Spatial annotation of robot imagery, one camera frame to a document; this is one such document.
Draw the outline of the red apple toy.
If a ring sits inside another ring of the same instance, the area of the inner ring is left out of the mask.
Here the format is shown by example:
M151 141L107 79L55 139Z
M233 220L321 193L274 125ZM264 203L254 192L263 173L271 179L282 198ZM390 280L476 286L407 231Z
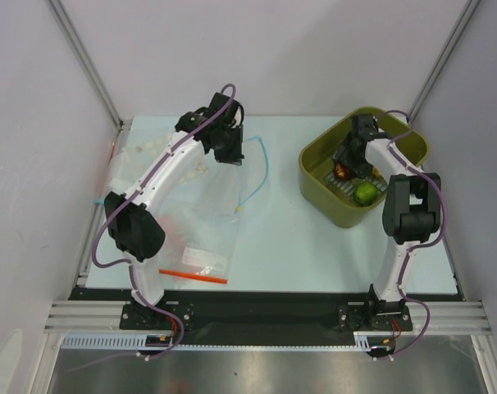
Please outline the red apple toy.
M340 162L335 164L334 176L336 179L341 181L349 181L352 178L352 174L349 169Z

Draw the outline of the green lime toy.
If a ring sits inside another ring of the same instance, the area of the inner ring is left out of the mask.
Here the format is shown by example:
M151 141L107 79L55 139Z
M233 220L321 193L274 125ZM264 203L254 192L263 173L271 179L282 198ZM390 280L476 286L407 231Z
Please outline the green lime toy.
M368 206L375 202L378 194L378 189L371 182L364 181L356 187L353 199L361 206Z

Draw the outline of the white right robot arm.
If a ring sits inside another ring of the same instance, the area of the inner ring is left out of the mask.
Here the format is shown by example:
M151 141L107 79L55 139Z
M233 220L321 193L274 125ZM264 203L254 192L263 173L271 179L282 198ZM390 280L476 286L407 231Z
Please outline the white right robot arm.
M431 247L429 239L442 233L441 179L412 164L397 142L409 136L406 131L390 137L380 129L371 113L353 115L351 131L336 150L333 160L361 179L376 169L388 181L382 226L388 242L376 280L370 285L363 317L374 329L391 328L394 318L402 318L408 302L405 273L421 248Z

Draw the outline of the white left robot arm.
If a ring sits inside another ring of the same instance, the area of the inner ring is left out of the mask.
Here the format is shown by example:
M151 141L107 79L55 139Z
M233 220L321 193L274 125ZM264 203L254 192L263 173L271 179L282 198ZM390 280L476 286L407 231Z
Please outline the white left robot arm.
M133 299L141 304L138 319L148 328L166 321L164 296L156 284L153 258L166 240L154 214L163 206L183 175L211 153L217 163L239 166L242 151L244 107L235 98L235 86L225 85L206 107L187 112L177 121L171 138L156 161L128 189L111 191L104 199L106 221L99 230L115 242L126 264Z

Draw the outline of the clear bag blue zipper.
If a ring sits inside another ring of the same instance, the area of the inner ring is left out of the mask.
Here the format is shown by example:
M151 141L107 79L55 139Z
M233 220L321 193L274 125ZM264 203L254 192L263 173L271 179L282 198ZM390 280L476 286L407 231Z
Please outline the clear bag blue zipper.
M240 166L218 163L210 153L217 165L217 174L197 200L188 202L169 196L161 207L153 210L153 216L159 221L162 210L174 202L192 204L209 212L240 213L250 199L265 189L269 172L267 150L260 135L246 138L242 148L244 160Z

